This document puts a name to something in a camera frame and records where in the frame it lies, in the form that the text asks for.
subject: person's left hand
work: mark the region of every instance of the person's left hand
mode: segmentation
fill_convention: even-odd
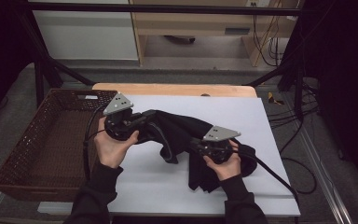
[[[98,131],[104,130],[105,119],[106,117],[103,117],[99,120]],[[111,138],[105,131],[99,132],[94,137],[94,143],[97,147],[101,164],[111,168],[118,168],[124,161],[124,157],[130,146],[138,142],[138,135],[139,131],[135,131],[127,141],[118,141]]]

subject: person's right hand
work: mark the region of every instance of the person's right hand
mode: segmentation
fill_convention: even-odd
[[[138,142],[139,131],[133,132],[127,141],[118,141],[111,138],[106,131],[104,131],[104,121],[106,117],[99,120],[98,131],[94,137],[94,143],[97,147],[98,157],[101,164],[112,168],[118,168],[126,156],[127,150]]]
[[[237,150],[238,145],[236,143],[231,140],[229,140],[229,143],[233,146],[234,150]],[[203,159],[205,159],[206,164],[216,172],[220,181],[241,173],[241,158],[237,153],[232,153],[228,161],[222,164],[214,163],[212,159],[207,156],[203,156]]]

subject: brown woven basket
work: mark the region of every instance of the brown woven basket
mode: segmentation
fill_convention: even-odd
[[[71,202],[86,177],[83,141],[93,111],[116,91],[51,90],[0,169],[0,191],[17,200]],[[98,99],[86,99],[86,96]],[[98,130],[98,113],[89,134]],[[92,138],[90,167],[97,161]]]

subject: black jacket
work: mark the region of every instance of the black jacket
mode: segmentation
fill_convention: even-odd
[[[91,181],[76,195],[71,215],[64,223],[110,223],[107,205],[117,196],[116,181],[121,172],[123,172],[121,167],[112,169],[101,164],[97,165]],[[248,192],[240,175],[221,181],[220,185],[227,195],[226,223],[267,223],[263,211],[255,203],[254,194]]]

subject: silver metal plate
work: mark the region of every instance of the silver metal plate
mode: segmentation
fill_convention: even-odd
[[[121,94],[121,92],[118,92],[103,111],[103,114],[108,116],[131,107],[133,107],[133,103],[131,103],[130,100],[127,99],[127,97],[125,97],[123,94]]]
[[[241,133],[227,129],[222,128],[219,126],[213,126],[211,130],[209,130],[205,136],[203,137],[203,140],[210,141],[210,142],[219,142],[222,140],[230,139],[233,137],[240,136]]]

